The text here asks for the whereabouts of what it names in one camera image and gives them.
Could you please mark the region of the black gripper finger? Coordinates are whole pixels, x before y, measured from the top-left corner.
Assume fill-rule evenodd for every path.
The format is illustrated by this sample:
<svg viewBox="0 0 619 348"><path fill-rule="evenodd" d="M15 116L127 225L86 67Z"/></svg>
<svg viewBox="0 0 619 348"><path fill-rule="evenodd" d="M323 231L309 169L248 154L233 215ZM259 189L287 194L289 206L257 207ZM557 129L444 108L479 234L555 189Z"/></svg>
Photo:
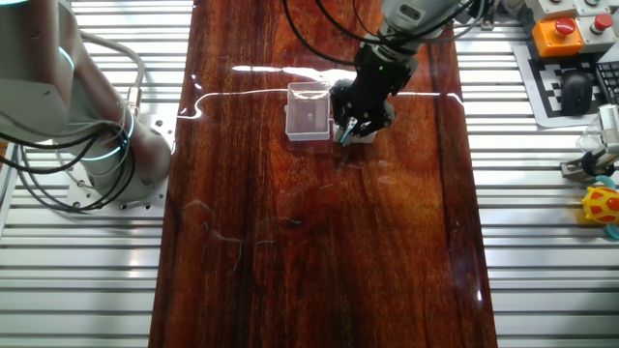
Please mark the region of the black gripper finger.
<svg viewBox="0 0 619 348"><path fill-rule="evenodd" d="M353 115L353 104L348 95L352 81L341 79L330 89L330 100L334 120L334 141L351 143L360 127L359 120Z"/></svg>
<svg viewBox="0 0 619 348"><path fill-rule="evenodd" d="M358 136L366 137L376 131L388 128L395 121L395 118L394 107L388 101L384 101L381 105L363 115Z"/></svg>

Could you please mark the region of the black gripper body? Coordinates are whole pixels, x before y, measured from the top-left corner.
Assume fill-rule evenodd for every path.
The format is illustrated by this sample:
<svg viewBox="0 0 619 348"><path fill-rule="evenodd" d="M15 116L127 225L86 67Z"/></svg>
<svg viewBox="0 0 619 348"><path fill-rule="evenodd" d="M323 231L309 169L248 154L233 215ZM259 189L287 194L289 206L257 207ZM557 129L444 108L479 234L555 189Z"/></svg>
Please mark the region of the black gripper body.
<svg viewBox="0 0 619 348"><path fill-rule="evenodd" d="M404 61L387 61L363 43L354 57L357 76L350 87L353 106L379 106L389 95L402 90L419 66L415 55Z"/></svg>

